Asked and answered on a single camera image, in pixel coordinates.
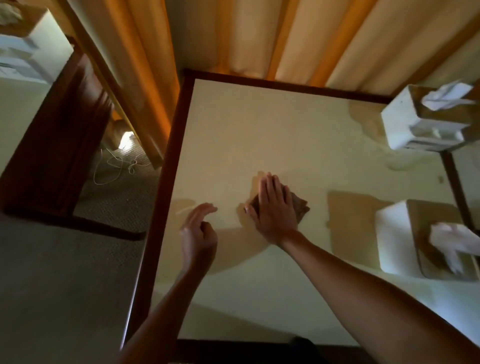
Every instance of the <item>wooden furniture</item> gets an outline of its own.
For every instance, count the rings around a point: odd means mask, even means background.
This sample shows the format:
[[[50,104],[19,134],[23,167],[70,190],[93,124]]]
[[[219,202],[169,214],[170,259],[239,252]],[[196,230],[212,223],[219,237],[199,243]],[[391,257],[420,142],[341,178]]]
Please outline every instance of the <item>wooden furniture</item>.
[[[144,232],[73,215],[111,111],[112,103],[87,56],[74,51],[0,177],[3,211],[48,225],[125,240],[143,239]]]
[[[293,93],[285,95],[280,90]],[[297,93],[309,95],[300,97]],[[271,100],[277,96],[278,102],[272,106]],[[290,99],[296,102],[288,109],[285,104]],[[219,234],[220,244],[225,245],[219,247],[214,266],[193,299],[173,361],[281,357],[287,350],[284,342],[289,333],[308,331],[317,344],[340,345],[336,347],[335,362],[351,363],[359,360],[357,355],[369,362],[361,349],[341,346],[355,342],[342,331],[325,302],[294,264],[275,247],[261,245],[252,226],[243,221],[241,209],[235,216],[235,203],[241,207],[249,193],[250,197],[255,193],[249,189],[257,171],[272,169],[309,201],[312,209],[300,230],[327,250],[333,248],[326,198],[332,190],[372,195],[376,197],[373,200],[382,202],[380,206],[405,198],[456,203],[469,225],[469,211],[465,209],[448,152],[429,154],[418,166],[415,161],[396,165],[395,160],[387,158],[388,148],[382,149],[368,137],[372,137],[373,131],[373,138],[381,139],[381,133],[375,134],[378,130],[370,128],[369,118],[389,101],[387,97],[186,71],[124,340],[138,329],[175,277],[181,253],[172,232],[182,219],[182,212],[205,200],[219,207],[209,221]],[[258,135],[266,133],[271,134],[261,142]],[[235,261],[245,252],[233,241],[235,236],[241,240],[250,237],[255,243],[251,248],[257,251]],[[230,263],[226,262],[228,254]],[[269,279],[262,279],[259,263]],[[399,285],[460,330],[470,335],[477,331],[470,325],[478,318],[474,304],[480,299],[478,286],[403,279],[375,267],[360,267]],[[277,275],[288,282],[279,284]],[[285,287],[296,291],[287,291]],[[288,303],[282,303],[285,300],[290,302],[291,309]],[[295,321],[308,325],[308,330]],[[254,342],[250,334],[256,336]],[[322,348],[326,352],[331,349],[328,345]]]

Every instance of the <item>floor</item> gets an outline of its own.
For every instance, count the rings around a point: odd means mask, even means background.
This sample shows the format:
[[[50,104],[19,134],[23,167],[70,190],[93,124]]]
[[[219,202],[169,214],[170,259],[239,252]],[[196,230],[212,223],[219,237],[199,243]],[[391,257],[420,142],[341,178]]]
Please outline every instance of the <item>floor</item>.
[[[135,139],[125,160],[142,153]],[[84,186],[76,215],[147,229],[158,170],[124,164],[105,185]],[[97,182],[118,169],[104,150]],[[144,155],[139,164],[148,163]],[[109,161],[120,165],[114,159]],[[144,242],[129,242],[23,221],[0,221],[0,362],[110,363],[118,352]]]

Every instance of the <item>wooden frame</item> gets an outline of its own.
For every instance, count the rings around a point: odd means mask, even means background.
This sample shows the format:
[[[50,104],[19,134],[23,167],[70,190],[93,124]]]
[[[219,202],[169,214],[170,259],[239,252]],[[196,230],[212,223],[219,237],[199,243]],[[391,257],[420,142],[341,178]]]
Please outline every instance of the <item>wooden frame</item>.
[[[165,163],[160,174],[158,190],[152,223],[147,235],[147,241],[140,263],[139,274],[135,285],[132,304],[127,318],[127,326],[124,332],[122,345],[128,341],[140,325],[145,321],[150,309],[150,301],[155,283],[156,270],[160,258],[160,250],[167,223],[168,210],[173,192],[173,185],[180,159],[183,135],[187,123],[190,102],[193,95],[193,87],[196,79],[216,82],[247,85],[254,87],[271,88],[290,92],[338,97],[351,100],[367,101],[388,104],[392,98],[370,95],[359,92],[333,90],[305,85],[287,84],[282,82],[267,81],[262,79],[246,78],[218,73],[208,73],[185,70],[185,78],[180,91],[179,102],[173,119],[170,140],[165,154]],[[471,228],[471,216],[465,201],[465,196],[460,185],[458,173],[452,155],[449,152],[442,153],[448,178],[454,191],[456,203],[462,214],[462,218]],[[261,342],[236,342],[236,341],[212,341],[212,340],[178,340],[172,361],[184,363],[215,363],[234,357],[235,360],[261,360],[281,358],[287,344],[261,343]],[[320,346],[325,358],[331,358],[336,363],[362,362],[369,363],[373,360],[366,352],[358,347],[330,347]]]

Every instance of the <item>brown cloth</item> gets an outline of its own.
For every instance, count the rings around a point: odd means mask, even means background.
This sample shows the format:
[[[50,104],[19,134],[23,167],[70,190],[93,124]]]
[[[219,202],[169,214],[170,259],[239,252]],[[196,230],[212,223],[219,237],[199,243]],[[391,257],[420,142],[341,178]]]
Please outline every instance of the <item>brown cloth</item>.
[[[283,198],[285,198],[284,185],[282,185],[282,191],[283,191]],[[307,206],[308,202],[305,200],[302,200],[300,197],[298,197],[296,194],[292,192],[292,203],[293,203],[293,209],[295,210],[295,215],[297,216],[297,223],[300,223],[300,221],[303,219],[305,214],[310,211],[310,208]],[[258,199],[258,195],[253,198],[253,200],[250,202],[250,205],[255,209],[258,215],[260,211],[260,201]]]

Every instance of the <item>forearm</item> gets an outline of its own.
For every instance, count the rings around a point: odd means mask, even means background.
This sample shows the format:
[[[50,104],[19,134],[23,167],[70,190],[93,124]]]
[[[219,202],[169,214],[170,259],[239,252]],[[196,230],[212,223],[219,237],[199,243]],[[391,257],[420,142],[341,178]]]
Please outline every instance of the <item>forearm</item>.
[[[123,348],[119,363],[168,363],[183,319],[203,273],[184,270]]]
[[[380,363],[469,363],[479,349],[394,285],[291,232],[282,248],[350,334]]]

